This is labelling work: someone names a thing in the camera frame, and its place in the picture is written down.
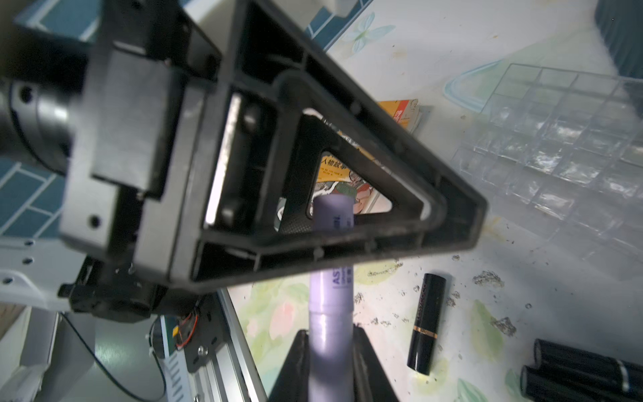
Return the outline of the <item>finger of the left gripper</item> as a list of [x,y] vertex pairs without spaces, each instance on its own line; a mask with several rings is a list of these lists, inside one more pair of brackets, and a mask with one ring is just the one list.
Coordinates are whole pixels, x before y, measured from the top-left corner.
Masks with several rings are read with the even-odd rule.
[[[325,162],[390,201],[314,229]],[[189,291],[473,248],[487,201],[400,127],[270,1],[235,5],[204,107],[170,283]]]

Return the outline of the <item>purple lip balm tube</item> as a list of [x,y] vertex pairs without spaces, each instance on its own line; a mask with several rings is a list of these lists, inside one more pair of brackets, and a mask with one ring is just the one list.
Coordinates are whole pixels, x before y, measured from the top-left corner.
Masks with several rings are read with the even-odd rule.
[[353,267],[310,277],[308,400],[353,401]]

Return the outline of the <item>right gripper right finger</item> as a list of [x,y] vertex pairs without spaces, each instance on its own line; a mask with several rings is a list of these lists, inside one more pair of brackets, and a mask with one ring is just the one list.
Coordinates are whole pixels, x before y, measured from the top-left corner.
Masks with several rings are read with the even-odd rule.
[[353,327],[354,400],[399,401],[363,328]]

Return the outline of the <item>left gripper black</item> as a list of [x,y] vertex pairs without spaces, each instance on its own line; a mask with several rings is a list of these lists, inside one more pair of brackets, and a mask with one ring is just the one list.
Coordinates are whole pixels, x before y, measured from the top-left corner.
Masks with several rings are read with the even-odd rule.
[[113,287],[234,285],[225,250],[171,271],[235,2],[105,1],[91,44],[19,25],[20,8],[1,4],[1,154],[66,177],[65,244]]

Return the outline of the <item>black lipstick gold band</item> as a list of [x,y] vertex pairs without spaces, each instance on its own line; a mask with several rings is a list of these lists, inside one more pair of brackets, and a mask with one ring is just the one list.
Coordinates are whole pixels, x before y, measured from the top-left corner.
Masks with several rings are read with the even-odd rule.
[[424,275],[407,358],[407,366],[422,375],[430,374],[434,347],[439,337],[445,286],[446,279],[442,276]]

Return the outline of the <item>black lipstick silver band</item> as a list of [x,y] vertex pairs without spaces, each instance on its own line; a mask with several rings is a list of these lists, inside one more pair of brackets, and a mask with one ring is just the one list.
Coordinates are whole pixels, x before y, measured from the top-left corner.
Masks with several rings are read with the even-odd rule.
[[629,397],[609,390],[557,382],[527,366],[522,367],[520,388],[522,396],[532,401],[642,401],[639,396]]
[[581,384],[600,385],[623,395],[642,391],[642,366],[542,339],[534,341],[538,370]]

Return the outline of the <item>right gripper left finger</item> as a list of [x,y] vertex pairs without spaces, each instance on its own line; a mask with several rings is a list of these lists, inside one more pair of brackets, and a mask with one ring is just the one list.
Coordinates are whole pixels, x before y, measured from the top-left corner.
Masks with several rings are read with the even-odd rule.
[[308,331],[297,332],[280,373],[268,398],[273,401],[308,401],[310,374],[310,345]]

